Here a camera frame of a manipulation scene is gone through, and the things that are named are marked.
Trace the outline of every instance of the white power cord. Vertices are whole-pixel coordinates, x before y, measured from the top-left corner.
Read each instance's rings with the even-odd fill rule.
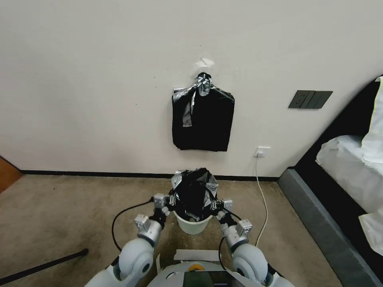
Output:
[[[264,222],[264,224],[262,226],[261,232],[259,232],[259,235],[258,235],[258,238],[257,238],[257,242],[255,243],[256,247],[258,247],[259,240],[261,239],[262,233],[265,230],[265,227],[266,227],[266,224],[267,224],[267,219],[268,219],[267,204],[266,204],[265,196],[264,196],[263,191],[261,189],[261,185],[259,184],[258,175],[257,175],[257,163],[258,163],[258,157],[256,157],[256,159],[255,159],[255,177],[257,178],[258,187],[259,187],[259,190],[261,191],[261,195],[262,195],[262,198],[263,198],[263,203],[265,204],[266,219],[265,219],[265,222]]]

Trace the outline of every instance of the bed frame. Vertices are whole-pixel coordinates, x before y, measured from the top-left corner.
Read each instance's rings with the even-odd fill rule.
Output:
[[[366,212],[315,162],[322,144],[341,135],[364,136],[379,83],[369,83],[279,179],[281,189],[344,287],[383,286],[383,256],[369,246],[358,216]]]

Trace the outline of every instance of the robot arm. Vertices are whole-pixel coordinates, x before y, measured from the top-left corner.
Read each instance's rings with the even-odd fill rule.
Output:
[[[137,237],[122,248],[120,255],[104,270],[97,273],[85,287],[134,287],[153,265],[154,247],[170,214],[166,196],[154,196],[154,214],[151,217],[139,214],[134,222]]]
[[[230,213],[233,201],[224,199],[223,207],[216,215],[221,224],[222,234],[233,258],[233,270],[240,275],[265,286],[294,287],[288,280],[277,272],[269,270],[269,264],[263,252],[256,246],[249,244],[247,234],[253,225],[250,221],[235,222]]]

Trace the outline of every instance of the beige carpet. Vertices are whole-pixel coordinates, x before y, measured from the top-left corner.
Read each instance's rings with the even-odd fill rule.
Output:
[[[269,222],[260,248],[270,264],[296,287],[341,286],[330,265],[290,206],[278,185],[261,182],[269,209]],[[0,194],[0,277],[89,248],[89,254],[41,271],[8,286],[84,286],[109,265],[119,252],[111,237],[112,220],[120,210],[167,193],[169,179],[23,176]],[[249,219],[255,244],[265,219],[256,182],[219,181],[220,198],[234,200],[233,211]],[[120,245],[136,238],[134,218],[151,215],[153,205],[121,215],[116,223]],[[176,249],[218,248],[221,233],[216,220],[199,235],[183,233],[174,215],[168,217],[155,256],[161,266],[172,264]],[[231,266],[226,246],[223,262]],[[145,286],[155,268],[141,282]]]

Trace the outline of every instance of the black pole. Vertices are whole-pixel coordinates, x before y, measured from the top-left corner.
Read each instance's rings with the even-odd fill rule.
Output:
[[[47,269],[49,267],[52,267],[54,265],[63,263],[65,261],[71,260],[73,258],[80,257],[80,256],[85,256],[85,255],[88,254],[88,251],[89,250],[87,248],[85,248],[85,249],[81,250],[80,252],[77,252],[77,253],[74,253],[74,254],[71,254],[71,255],[68,255],[68,256],[62,257],[60,259],[56,259],[56,260],[47,262],[47,263],[44,263],[42,265],[38,265],[36,267],[32,267],[30,269],[26,269],[24,271],[21,271],[21,272],[18,272],[18,273],[9,275],[9,276],[6,276],[6,277],[0,279],[0,285],[4,285],[4,284],[7,284],[7,283],[10,283],[10,282],[15,281],[17,279],[20,279],[22,277],[31,275],[33,273],[36,273],[38,271]]]

